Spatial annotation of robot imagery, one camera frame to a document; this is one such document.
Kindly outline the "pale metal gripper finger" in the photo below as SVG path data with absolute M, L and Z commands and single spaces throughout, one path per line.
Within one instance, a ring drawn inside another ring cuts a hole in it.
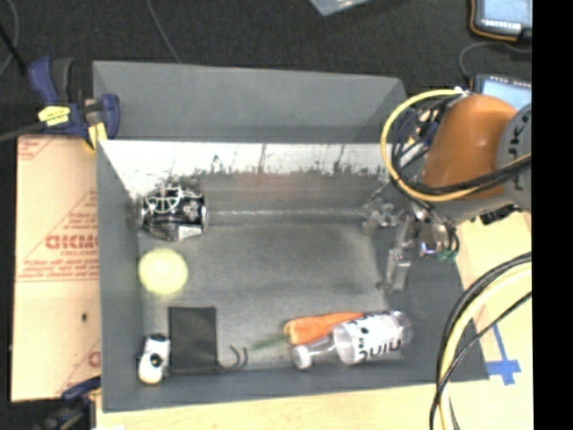
M 396 202 L 375 199 L 363 209 L 363 232 L 372 237 L 379 228 L 397 227 L 405 216 L 405 210 Z
M 386 253 L 382 286 L 387 292 L 402 292 L 414 261 L 412 224 L 403 222 L 396 230 Z

